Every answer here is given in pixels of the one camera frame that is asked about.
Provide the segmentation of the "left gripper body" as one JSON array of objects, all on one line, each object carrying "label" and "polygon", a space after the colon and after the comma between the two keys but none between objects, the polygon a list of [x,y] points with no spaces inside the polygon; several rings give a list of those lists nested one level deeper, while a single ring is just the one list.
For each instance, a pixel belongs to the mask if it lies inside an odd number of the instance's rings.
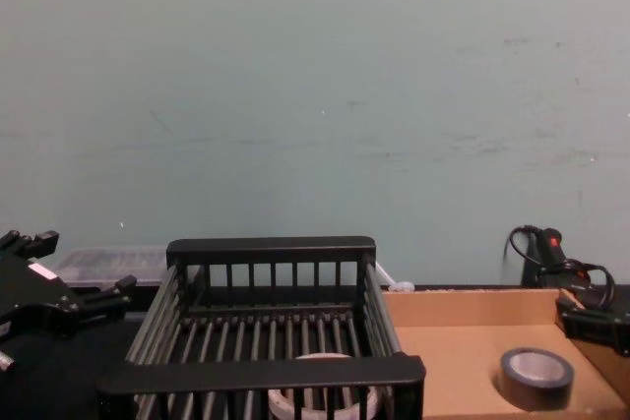
[{"label": "left gripper body", "polygon": [[53,271],[13,255],[1,256],[1,339],[27,332],[70,335],[81,302]]}]

